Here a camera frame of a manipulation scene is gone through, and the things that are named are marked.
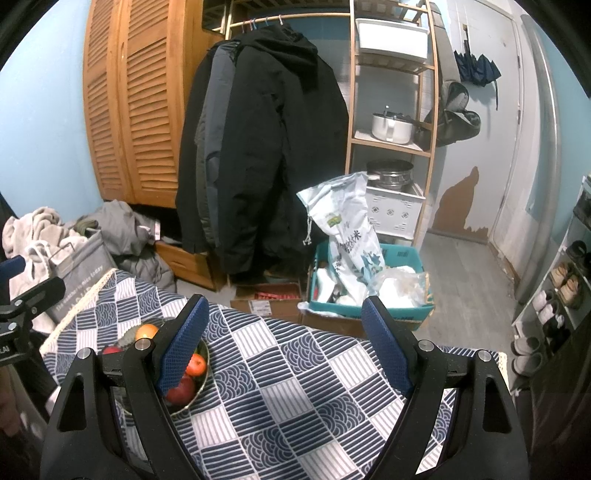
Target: hood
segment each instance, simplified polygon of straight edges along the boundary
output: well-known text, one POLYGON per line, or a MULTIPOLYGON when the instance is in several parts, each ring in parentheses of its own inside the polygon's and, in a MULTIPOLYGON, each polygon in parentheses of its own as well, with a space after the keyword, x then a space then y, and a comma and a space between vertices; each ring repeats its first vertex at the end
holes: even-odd
POLYGON ((269 25, 242 34, 238 38, 241 42, 238 52, 244 47, 264 51, 298 76, 315 73, 318 68, 316 46, 288 24, 269 25))

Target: laundry basket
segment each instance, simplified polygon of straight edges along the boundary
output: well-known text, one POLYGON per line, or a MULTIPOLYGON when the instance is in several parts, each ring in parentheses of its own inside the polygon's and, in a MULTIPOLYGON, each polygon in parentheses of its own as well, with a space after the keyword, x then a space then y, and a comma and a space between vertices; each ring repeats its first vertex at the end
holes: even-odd
POLYGON ((100 230, 94 230, 82 247, 73 251, 58 265, 50 265, 52 275, 64 281, 66 293, 60 303, 47 310, 49 317, 59 323, 107 270, 115 267, 115 262, 103 243, 100 230))

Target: white pot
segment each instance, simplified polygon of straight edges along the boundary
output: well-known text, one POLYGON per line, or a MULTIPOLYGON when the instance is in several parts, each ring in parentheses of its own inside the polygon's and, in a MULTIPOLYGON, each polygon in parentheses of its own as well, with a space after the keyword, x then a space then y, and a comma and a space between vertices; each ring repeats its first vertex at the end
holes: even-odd
POLYGON ((378 140, 406 145, 413 137, 413 125, 375 113, 371 133, 378 140))

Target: cardboard box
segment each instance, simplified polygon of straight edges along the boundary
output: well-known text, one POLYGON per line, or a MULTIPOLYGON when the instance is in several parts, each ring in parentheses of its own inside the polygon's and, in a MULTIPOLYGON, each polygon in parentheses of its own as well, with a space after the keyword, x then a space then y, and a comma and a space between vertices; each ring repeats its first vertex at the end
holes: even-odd
POLYGON ((350 337, 364 338, 365 330, 359 319, 330 318, 316 315, 315 313, 305 312, 301 316, 302 325, 325 330, 327 332, 348 335, 350 337))
POLYGON ((301 289, 297 283, 264 283, 251 286, 237 286, 236 297, 230 301, 233 309, 252 313, 261 317, 287 320, 300 323, 300 311, 297 304, 301 302, 301 289), (295 296, 294 299, 268 300, 259 299, 272 296, 295 296))

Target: white storage basket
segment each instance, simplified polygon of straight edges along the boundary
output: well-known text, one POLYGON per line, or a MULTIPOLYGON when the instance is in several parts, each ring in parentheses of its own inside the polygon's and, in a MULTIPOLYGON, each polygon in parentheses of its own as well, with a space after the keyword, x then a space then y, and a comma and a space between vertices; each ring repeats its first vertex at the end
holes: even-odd
POLYGON ((428 30, 408 22, 357 18, 359 50, 420 63, 427 61, 428 30))
POLYGON ((368 218, 376 233, 412 240, 425 197, 416 183, 401 192, 367 187, 368 218))

